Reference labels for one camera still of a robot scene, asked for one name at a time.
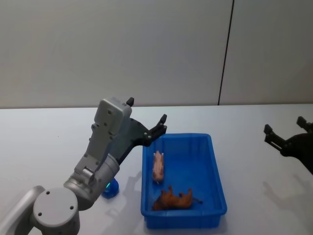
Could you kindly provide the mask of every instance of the blue object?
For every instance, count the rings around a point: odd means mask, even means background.
[[[106,189],[102,192],[102,196],[110,199],[115,197],[118,194],[118,182],[116,181],[115,178],[108,183]]]
[[[153,153],[164,153],[164,181],[152,180]],[[215,228],[227,205],[217,169],[211,137],[208,134],[165,134],[143,148],[141,213],[149,229]],[[203,204],[193,202],[188,210],[153,211],[153,202],[173,187],[173,193],[187,193]]]

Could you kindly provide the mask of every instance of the pink toy pig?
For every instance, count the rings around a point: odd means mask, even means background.
[[[160,183],[164,179],[164,153],[159,151],[153,154],[152,179],[156,183]]]

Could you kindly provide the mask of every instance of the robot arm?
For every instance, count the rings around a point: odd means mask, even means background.
[[[148,130],[130,118],[133,104],[133,98],[126,103],[102,100],[87,150],[64,187],[31,189],[0,223],[0,234],[26,235],[34,226],[44,235],[78,234],[78,212],[93,205],[132,148],[149,146],[166,132],[166,115]]]
[[[295,135],[284,140],[273,132],[267,124],[264,128],[265,142],[280,151],[285,157],[295,157],[313,174],[313,124],[298,117],[297,124],[307,133]]]

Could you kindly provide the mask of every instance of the white table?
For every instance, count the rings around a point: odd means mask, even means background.
[[[25,189],[63,185],[88,145],[95,111],[0,110],[0,216]],[[284,158],[265,143],[263,133],[267,123],[286,139],[303,133],[297,117],[313,121],[313,105],[142,107],[133,108],[132,117],[152,127],[163,113],[168,133],[211,135],[228,206],[220,227],[146,229],[140,213],[142,148],[137,147],[116,176],[119,195],[109,201],[99,198],[80,213],[80,235],[313,233],[313,176],[297,159]]]

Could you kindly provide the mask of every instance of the toy dog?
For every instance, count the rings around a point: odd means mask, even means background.
[[[191,188],[188,190],[188,194],[182,192],[179,193],[179,197],[173,195],[172,186],[169,186],[169,191],[161,191],[161,195],[153,203],[153,211],[161,210],[173,210],[173,209],[188,209],[191,207],[193,201],[197,201],[202,204],[202,201],[192,197]]]
[[[164,179],[164,153],[157,151],[153,156],[152,179],[159,184]]]

